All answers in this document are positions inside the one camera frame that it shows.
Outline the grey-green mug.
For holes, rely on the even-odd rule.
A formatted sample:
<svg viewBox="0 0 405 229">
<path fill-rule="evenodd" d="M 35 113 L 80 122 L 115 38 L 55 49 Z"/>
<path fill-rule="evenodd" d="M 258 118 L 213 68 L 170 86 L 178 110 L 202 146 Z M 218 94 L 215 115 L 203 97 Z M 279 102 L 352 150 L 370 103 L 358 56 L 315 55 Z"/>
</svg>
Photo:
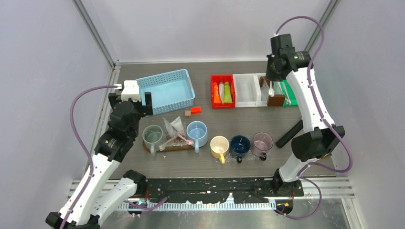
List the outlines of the grey-green mug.
<svg viewBox="0 0 405 229">
<path fill-rule="evenodd" d="M 142 138 L 152 155 L 156 155 L 159 151 L 159 146 L 164 143 L 163 130 L 159 125 L 147 126 L 142 133 Z"/>
</svg>

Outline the white toothpaste tube red cap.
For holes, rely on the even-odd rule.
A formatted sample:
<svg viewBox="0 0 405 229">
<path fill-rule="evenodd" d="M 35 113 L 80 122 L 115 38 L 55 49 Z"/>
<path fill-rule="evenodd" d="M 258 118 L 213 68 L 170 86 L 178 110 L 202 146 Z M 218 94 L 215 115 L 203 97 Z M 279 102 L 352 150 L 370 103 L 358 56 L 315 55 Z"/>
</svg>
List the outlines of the white toothpaste tube red cap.
<svg viewBox="0 0 405 229">
<path fill-rule="evenodd" d="M 176 136 L 176 130 L 174 129 L 174 127 L 171 125 L 171 123 L 166 120 L 165 118 L 163 118 L 164 124 L 165 124 L 165 128 L 167 131 L 167 134 L 169 135 L 170 138 Z"/>
</svg>

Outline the grey toothbrush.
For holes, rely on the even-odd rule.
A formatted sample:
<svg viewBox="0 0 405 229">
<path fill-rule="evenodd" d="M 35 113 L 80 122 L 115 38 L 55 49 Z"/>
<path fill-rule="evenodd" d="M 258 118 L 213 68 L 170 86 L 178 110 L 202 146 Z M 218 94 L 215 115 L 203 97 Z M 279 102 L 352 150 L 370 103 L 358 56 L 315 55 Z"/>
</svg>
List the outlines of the grey toothbrush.
<svg viewBox="0 0 405 229">
<path fill-rule="evenodd" d="M 287 103 L 288 105 L 291 105 L 291 100 L 290 100 L 290 97 L 289 97 L 289 94 L 288 94 L 288 90 L 287 90 L 286 85 L 285 85 L 283 82 L 281 82 L 280 84 L 281 84 L 281 85 L 283 86 L 283 88 L 284 88 L 285 97 L 286 97 L 286 103 Z"/>
</svg>

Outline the clear textured acrylic holder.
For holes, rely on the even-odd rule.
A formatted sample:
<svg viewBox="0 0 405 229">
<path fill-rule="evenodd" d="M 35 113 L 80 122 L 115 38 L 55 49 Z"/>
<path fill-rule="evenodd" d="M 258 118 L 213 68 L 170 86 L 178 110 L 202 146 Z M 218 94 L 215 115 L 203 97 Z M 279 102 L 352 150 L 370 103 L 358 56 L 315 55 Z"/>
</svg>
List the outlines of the clear textured acrylic holder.
<svg viewBox="0 0 405 229">
<path fill-rule="evenodd" d="M 166 125 L 167 134 L 169 135 L 169 140 L 164 142 L 159 146 L 160 150 L 164 150 L 166 147 L 171 146 L 183 146 L 192 145 L 192 141 L 186 139 L 180 132 L 178 132 L 171 124 Z"/>
</svg>

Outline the light blue mug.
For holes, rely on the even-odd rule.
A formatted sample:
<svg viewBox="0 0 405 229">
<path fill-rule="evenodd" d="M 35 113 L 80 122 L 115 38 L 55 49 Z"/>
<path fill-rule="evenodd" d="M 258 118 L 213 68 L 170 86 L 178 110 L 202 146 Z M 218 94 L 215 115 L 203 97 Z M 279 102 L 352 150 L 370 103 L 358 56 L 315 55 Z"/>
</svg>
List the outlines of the light blue mug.
<svg viewBox="0 0 405 229">
<path fill-rule="evenodd" d="M 193 121 L 188 124 L 186 134 L 193 141 L 195 153 L 199 153 L 201 147 L 208 142 L 208 128 L 202 121 Z"/>
</svg>

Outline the pink toothbrush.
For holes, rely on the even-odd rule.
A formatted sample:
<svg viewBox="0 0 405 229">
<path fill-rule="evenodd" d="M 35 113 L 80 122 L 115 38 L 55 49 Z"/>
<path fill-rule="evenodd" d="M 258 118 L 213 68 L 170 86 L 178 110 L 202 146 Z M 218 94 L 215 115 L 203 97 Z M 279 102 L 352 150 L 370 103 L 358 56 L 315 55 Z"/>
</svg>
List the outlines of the pink toothbrush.
<svg viewBox="0 0 405 229">
<path fill-rule="evenodd" d="M 187 145 L 189 145 L 189 146 L 192 146 L 193 145 L 193 141 L 192 140 L 189 140 L 189 139 L 186 139 L 184 136 L 182 136 L 180 133 L 176 133 L 176 135 L 180 138 L 180 139 L 182 139 Z"/>
</svg>

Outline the mauve mug black handle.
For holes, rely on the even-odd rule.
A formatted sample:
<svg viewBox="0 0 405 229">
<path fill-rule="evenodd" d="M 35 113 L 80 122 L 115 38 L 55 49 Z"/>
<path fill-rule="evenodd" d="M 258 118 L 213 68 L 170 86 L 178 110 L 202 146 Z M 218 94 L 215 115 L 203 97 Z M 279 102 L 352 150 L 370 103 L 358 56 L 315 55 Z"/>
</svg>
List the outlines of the mauve mug black handle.
<svg viewBox="0 0 405 229">
<path fill-rule="evenodd" d="M 267 154 L 270 152 L 273 147 L 273 138 L 265 133 L 259 132 L 253 136 L 251 152 L 260 158 L 262 161 L 266 161 Z"/>
</svg>

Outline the cream mug yellow handle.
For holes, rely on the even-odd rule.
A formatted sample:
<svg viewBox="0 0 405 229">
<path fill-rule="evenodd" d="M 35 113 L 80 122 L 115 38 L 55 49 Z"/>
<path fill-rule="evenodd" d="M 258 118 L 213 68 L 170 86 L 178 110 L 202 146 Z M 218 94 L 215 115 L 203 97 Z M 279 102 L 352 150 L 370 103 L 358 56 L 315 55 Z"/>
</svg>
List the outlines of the cream mug yellow handle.
<svg viewBox="0 0 405 229">
<path fill-rule="evenodd" d="M 225 156 L 229 152 L 229 141 L 224 136 L 215 136 L 210 141 L 211 155 L 219 159 L 221 164 L 225 163 Z"/>
</svg>

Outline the dark blue mug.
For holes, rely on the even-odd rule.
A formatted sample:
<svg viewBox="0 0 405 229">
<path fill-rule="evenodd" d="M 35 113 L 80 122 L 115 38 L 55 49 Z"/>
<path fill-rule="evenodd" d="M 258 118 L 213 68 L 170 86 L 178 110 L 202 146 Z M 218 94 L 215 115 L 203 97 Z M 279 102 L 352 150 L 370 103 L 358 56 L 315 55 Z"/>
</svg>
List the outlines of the dark blue mug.
<svg viewBox="0 0 405 229">
<path fill-rule="evenodd" d="M 230 154 L 239 164 L 242 163 L 250 149 L 251 142 L 246 136 L 236 135 L 230 140 Z"/>
</svg>

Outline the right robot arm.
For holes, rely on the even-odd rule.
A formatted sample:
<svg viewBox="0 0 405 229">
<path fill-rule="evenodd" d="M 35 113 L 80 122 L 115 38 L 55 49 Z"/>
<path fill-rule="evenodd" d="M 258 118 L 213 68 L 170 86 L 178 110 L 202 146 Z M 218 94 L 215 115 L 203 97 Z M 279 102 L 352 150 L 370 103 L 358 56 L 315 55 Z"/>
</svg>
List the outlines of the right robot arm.
<svg viewBox="0 0 405 229">
<path fill-rule="evenodd" d="M 287 81 L 301 113 L 301 121 L 276 143 L 283 147 L 290 142 L 292 149 L 272 180 L 274 194 L 284 196 L 299 185 L 299 176 L 309 165 L 334 150 L 345 130 L 335 125 L 326 110 L 310 65 L 310 54 L 296 51 L 290 34 L 276 35 L 270 42 L 272 53 L 268 55 L 266 77 L 272 82 Z"/>
</svg>

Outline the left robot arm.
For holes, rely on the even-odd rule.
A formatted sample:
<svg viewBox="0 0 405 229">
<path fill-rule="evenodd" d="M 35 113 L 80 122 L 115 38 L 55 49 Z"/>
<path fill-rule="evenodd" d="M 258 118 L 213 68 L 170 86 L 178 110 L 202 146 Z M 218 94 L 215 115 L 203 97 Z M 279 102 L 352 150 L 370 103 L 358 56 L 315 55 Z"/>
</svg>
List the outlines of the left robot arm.
<svg viewBox="0 0 405 229">
<path fill-rule="evenodd" d="M 103 197 L 100 193 L 112 173 L 118 168 L 139 135 L 141 118 L 152 115 L 152 95 L 124 100 L 109 94 L 112 113 L 108 128 L 98 140 L 95 153 L 79 186 L 65 206 L 48 214 L 45 222 L 53 229 L 99 229 L 107 217 L 130 196 L 142 197 L 146 193 L 146 177 L 132 169 Z"/>
</svg>

